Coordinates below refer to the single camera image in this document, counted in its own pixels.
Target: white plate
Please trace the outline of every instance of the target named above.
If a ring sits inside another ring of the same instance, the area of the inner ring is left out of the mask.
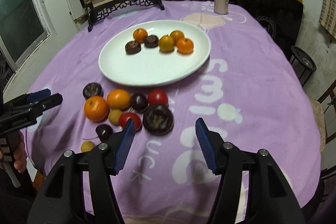
[[[182,55],[176,51],[162,53],[157,48],[146,48],[128,55],[127,42],[134,40],[133,32],[144,28],[159,39],[174,30],[181,30],[194,42],[194,52]],[[113,82],[129,86],[158,86],[177,82],[198,70],[208,59],[211,49],[209,37],[198,27],[177,20],[156,20],[132,26],[113,37],[100,52],[99,68]]]

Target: bolt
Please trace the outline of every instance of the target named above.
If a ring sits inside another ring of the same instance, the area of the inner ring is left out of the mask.
[[[105,150],[106,148],[108,148],[108,145],[107,145],[107,143],[101,143],[100,145],[98,145],[98,148],[100,150]]]
[[[233,147],[233,144],[232,144],[232,143],[229,143],[229,142],[226,142],[226,143],[223,144],[223,147],[224,147],[225,149],[231,149],[231,148]]]
[[[67,158],[70,157],[71,155],[72,155],[71,150],[67,150],[67,151],[64,152],[64,156],[67,157]]]
[[[259,153],[262,155],[262,156],[268,156],[268,151],[266,149],[260,149],[259,150]]]

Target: stool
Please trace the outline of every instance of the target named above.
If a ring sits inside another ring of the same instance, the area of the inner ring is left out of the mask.
[[[291,64],[293,65],[294,61],[297,60],[304,67],[304,70],[303,70],[301,76],[299,77],[299,80],[301,80],[302,76],[304,75],[304,73],[306,71],[310,72],[308,77],[306,78],[305,82],[302,85],[302,86],[304,86],[307,83],[308,79],[313,74],[313,72],[316,71],[316,69],[317,69],[316,65],[315,65],[314,61],[311,59],[311,57],[306,52],[301,50],[299,47],[292,46],[291,50],[292,50],[292,53],[293,53],[293,56],[294,56]]]

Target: dark cherry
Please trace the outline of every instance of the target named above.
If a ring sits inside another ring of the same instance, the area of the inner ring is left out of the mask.
[[[156,35],[149,35],[144,39],[145,47],[156,48],[159,46],[159,38]]]
[[[168,134],[174,126],[174,117],[166,105],[150,105],[143,114],[143,126],[150,134]]]
[[[136,54],[141,51],[141,45],[137,41],[130,41],[125,45],[125,51],[127,54]]]
[[[113,134],[113,129],[107,124],[101,124],[96,127],[96,133],[100,141],[105,143]]]
[[[148,107],[148,101],[145,95],[141,93],[135,93],[131,97],[130,106],[136,111],[136,112],[144,112],[146,108]]]
[[[83,89],[83,96],[85,99],[89,99],[92,96],[103,96],[103,89],[98,83],[90,83]]]

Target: white wall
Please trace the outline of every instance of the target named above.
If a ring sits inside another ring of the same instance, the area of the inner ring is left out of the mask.
[[[317,66],[304,87],[312,99],[318,99],[336,79],[336,41],[319,23],[322,1],[303,0],[303,19],[296,43]]]
[[[5,101],[26,93],[55,54],[77,33],[66,0],[43,1],[54,28],[53,35],[19,69],[5,90]]]

